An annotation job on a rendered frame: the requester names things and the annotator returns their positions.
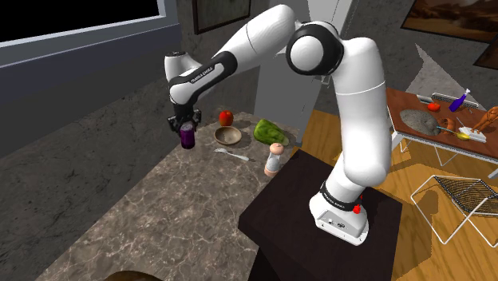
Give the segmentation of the purple can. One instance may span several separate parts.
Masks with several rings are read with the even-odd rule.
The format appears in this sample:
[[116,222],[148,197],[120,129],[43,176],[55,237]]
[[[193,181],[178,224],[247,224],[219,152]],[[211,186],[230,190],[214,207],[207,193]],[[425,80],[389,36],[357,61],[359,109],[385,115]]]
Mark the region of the purple can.
[[195,146],[195,126],[191,121],[180,126],[180,143],[184,149],[191,149]]

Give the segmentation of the wooden bowl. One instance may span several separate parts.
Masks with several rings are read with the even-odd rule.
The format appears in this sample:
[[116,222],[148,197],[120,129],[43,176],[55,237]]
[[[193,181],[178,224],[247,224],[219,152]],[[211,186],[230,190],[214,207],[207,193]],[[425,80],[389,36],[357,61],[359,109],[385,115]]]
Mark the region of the wooden bowl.
[[237,144],[242,139],[242,133],[233,126],[221,126],[214,131],[215,140],[222,145]]

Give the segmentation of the silver fork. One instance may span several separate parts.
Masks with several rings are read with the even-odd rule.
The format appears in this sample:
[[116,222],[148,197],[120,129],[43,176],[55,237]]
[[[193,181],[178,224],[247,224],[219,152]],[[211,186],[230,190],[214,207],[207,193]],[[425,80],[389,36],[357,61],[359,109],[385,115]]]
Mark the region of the silver fork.
[[240,160],[245,160],[245,161],[249,161],[250,160],[247,156],[241,156],[241,155],[238,155],[238,154],[234,154],[232,152],[228,152],[225,148],[216,148],[214,150],[214,152],[224,153],[224,154],[227,154],[229,156],[236,157],[236,158],[238,158]]

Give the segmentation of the green lettuce head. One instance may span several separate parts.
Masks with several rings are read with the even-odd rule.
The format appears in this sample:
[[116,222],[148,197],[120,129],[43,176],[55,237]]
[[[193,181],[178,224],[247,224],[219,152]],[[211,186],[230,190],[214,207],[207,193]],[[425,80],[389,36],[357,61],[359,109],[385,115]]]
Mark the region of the green lettuce head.
[[261,119],[257,123],[253,131],[253,137],[257,141],[268,145],[279,143],[283,146],[287,146],[289,144],[289,139],[284,131],[266,119]]

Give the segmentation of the grey framed window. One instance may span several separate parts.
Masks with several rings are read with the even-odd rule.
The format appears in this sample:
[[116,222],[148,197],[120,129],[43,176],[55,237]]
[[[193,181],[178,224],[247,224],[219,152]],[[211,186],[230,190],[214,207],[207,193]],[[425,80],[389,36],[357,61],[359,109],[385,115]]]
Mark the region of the grey framed window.
[[0,68],[177,23],[176,0],[0,0]]

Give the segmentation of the dark robot stand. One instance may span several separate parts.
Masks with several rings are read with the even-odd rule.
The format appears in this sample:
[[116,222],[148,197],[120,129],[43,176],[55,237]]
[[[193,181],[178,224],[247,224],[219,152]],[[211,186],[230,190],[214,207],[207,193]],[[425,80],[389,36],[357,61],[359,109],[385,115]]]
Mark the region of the dark robot stand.
[[239,217],[259,250],[247,281],[391,281],[402,205],[363,192],[370,230],[354,246],[316,227],[309,200],[332,168],[299,150]]

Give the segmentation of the brown round object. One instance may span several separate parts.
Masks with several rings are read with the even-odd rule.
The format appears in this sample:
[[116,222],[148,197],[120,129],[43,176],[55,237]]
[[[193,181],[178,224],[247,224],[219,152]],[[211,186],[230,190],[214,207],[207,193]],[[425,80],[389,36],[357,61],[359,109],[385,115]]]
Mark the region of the brown round object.
[[141,271],[118,271],[103,281],[162,281],[161,279]]

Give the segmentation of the brown table with white legs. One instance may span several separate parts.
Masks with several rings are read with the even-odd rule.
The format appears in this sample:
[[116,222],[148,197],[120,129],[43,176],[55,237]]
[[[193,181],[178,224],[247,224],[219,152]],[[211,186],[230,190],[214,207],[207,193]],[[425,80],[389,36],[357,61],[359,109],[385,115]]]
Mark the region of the brown table with white legs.
[[392,134],[392,150],[398,147],[403,139],[427,144],[496,164],[497,168],[488,175],[488,178],[493,179],[498,177],[498,121],[493,126],[488,126],[484,130],[487,141],[486,143],[481,143],[474,140],[459,140],[453,135],[445,135],[444,133],[436,136],[428,136],[411,129],[401,119],[401,111],[416,109],[429,113],[435,119],[450,118],[454,121],[461,120],[464,126],[471,128],[486,114],[485,111],[479,109],[458,109],[453,113],[449,110],[448,102],[437,101],[441,105],[441,108],[438,112],[430,112],[427,110],[427,104],[421,103],[415,94],[388,88],[386,96],[389,116],[394,130]]

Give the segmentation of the dark framed wall picture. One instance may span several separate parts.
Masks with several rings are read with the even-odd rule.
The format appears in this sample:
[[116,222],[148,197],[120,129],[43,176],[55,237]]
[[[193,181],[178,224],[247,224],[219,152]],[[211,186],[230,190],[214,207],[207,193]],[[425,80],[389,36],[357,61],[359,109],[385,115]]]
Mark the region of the dark framed wall picture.
[[195,34],[246,19],[251,13],[251,0],[192,0]]

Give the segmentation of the brown landscape wall picture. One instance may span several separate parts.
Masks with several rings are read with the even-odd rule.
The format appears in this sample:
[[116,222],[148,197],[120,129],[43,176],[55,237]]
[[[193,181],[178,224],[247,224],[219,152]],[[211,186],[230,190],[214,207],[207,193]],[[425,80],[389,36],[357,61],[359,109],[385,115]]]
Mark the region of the brown landscape wall picture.
[[401,27],[489,43],[498,35],[498,0],[414,0]]

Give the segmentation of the small dark wall picture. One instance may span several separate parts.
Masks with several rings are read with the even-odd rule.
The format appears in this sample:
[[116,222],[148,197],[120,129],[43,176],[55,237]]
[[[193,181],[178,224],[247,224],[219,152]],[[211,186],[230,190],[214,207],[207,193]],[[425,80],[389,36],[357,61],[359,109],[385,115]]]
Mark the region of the small dark wall picture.
[[484,52],[476,59],[474,66],[498,70],[498,34]]

